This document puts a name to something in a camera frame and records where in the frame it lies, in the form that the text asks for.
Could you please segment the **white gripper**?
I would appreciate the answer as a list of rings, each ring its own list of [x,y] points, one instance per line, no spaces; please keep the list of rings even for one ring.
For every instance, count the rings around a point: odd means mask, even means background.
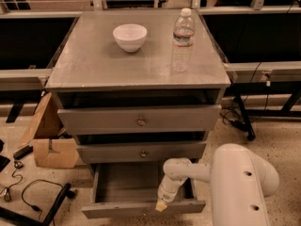
[[[155,210],[163,212],[167,203],[175,200],[179,188],[187,179],[210,182],[210,165],[192,163],[188,158],[170,158],[163,165],[164,177],[158,187]]]

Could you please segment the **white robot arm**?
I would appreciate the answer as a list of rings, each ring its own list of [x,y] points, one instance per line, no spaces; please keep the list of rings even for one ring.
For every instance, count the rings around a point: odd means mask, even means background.
[[[268,161],[233,143],[219,146],[209,164],[170,158],[163,165],[156,210],[172,203],[192,179],[210,185],[213,226],[271,226],[265,198],[276,193],[279,176]]]

